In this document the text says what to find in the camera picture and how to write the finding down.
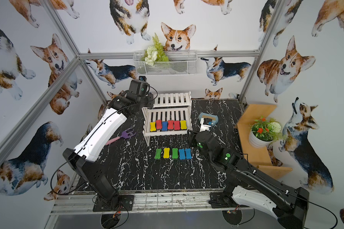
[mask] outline white robot arm cover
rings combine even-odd
[[[95,162],[115,131],[126,121],[123,114],[114,113],[115,109],[106,109],[105,114],[87,137],[75,146],[74,150],[79,156],[86,156],[87,161]]]

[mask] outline corgi wallpaper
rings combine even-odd
[[[0,228],[18,224],[20,228],[45,227],[58,197],[50,188],[53,173],[55,192],[65,193],[71,188],[75,172],[67,164],[56,169],[65,162],[63,151],[77,145],[96,125],[102,103],[81,67],[75,73],[83,79],[78,88],[82,99],[71,100],[62,115],[48,104],[0,166]],[[3,220],[3,213],[10,217]]]
[[[196,99],[238,99],[253,60],[253,57],[199,58],[195,75],[147,76],[147,80],[150,85],[156,85],[158,93],[191,91],[191,97]],[[138,79],[131,59],[86,60],[85,63],[108,100],[128,90],[132,79]]]
[[[0,0],[0,142],[46,91],[50,77],[55,79],[67,66],[65,60],[70,61],[74,57],[43,7],[31,4],[31,14],[27,17],[35,19],[40,25],[38,28],[28,23],[14,7],[26,5],[25,2],[28,0]],[[42,57],[46,60],[38,57],[31,47],[37,47],[37,51],[44,50],[46,56],[43,54]],[[70,85],[66,87],[68,92],[72,91],[69,90]],[[77,99],[73,95],[70,103]]]
[[[92,52],[144,50],[152,44],[154,33],[169,51],[211,50],[216,44],[219,50],[255,50],[265,32],[258,28],[266,1],[74,1],[79,18],[70,17],[69,10],[57,12],[82,53],[88,48]],[[288,7],[297,11],[297,5]]]
[[[336,228],[344,229],[344,0],[286,3],[245,97],[249,104],[277,105],[270,116],[286,139],[274,142],[271,154],[293,168],[283,182],[340,213]],[[262,10],[263,29],[273,4],[268,0]],[[307,216],[308,228],[334,224],[311,204]]]

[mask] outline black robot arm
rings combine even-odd
[[[272,208],[272,212],[283,227],[303,229],[308,210],[307,190],[302,187],[294,189],[271,178],[250,164],[242,153],[221,147],[208,131],[188,131],[188,141],[190,147],[197,147],[213,167],[226,173],[227,180],[244,181],[274,202],[276,207]],[[226,186],[225,193],[229,195],[226,198],[239,204],[240,200],[232,198],[233,188],[232,184]],[[256,204],[256,201],[253,201],[251,207],[255,208]]]

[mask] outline white flower pot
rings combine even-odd
[[[262,148],[266,147],[268,144],[272,143],[273,141],[262,141],[258,139],[252,131],[250,131],[250,134],[248,135],[248,142],[253,148]]]

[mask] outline black marble tabletop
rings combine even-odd
[[[198,116],[201,112],[217,115],[219,121],[210,132],[223,147],[241,150],[239,134],[234,129],[235,123],[242,115],[237,100],[193,100],[191,121],[194,131],[199,131]],[[97,162],[107,167],[107,179],[116,190],[156,190],[156,189],[202,189],[224,188],[225,173],[216,171],[199,155],[197,148],[191,150],[192,160],[172,159],[172,148],[188,148],[187,135],[167,135],[151,137],[147,146],[143,130],[142,112],[130,117],[115,132],[112,138],[129,127],[138,134],[128,140],[120,139],[105,146]],[[170,158],[155,160],[157,148],[169,147]],[[84,184],[78,191],[91,191]]]

